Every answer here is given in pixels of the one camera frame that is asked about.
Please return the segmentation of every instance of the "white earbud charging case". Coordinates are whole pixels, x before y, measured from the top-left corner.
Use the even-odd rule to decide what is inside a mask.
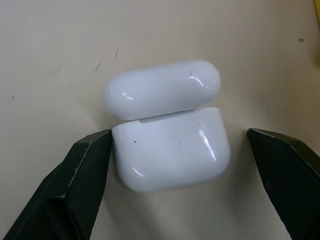
[[[220,111],[201,108],[220,85],[217,69],[203,60],[122,73],[106,85],[110,113],[134,120],[112,129],[118,174],[127,187],[153,192],[224,172],[231,151]]]

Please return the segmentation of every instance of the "case lid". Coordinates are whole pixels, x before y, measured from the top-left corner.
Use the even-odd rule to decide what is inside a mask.
[[[104,102],[115,117],[137,120],[201,108],[220,86],[211,63],[183,61],[116,75],[105,87]]]

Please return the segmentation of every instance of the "scratch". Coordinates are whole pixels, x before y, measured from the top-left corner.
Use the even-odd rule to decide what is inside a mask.
[[[95,72],[98,70],[98,68],[100,67],[100,65],[101,65],[101,63],[102,63],[102,61],[103,61],[103,59],[104,58],[101,58],[101,60],[100,60],[100,62],[99,62],[99,64],[98,64],[98,66],[96,67],[96,69],[95,69]]]

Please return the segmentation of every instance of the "beige background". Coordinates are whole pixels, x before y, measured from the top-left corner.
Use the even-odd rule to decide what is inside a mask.
[[[222,77],[210,106],[220,108],[231,144],[227,171],[141,194],[110,166],[91,238],[290,239],[245,131],[288,134],[320,154],[313,0],[2,0],[0,32],[0,238],[75,141],[121,123],[102,101],[112,76],[203,59]]]

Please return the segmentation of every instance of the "circular button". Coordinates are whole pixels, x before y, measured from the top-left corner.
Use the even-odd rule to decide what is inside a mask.
[[[180,147],[180,141],[175,136],[170,136],[167,138],[167,140],[165,142],[165,146],[167,149],[174,151]]]

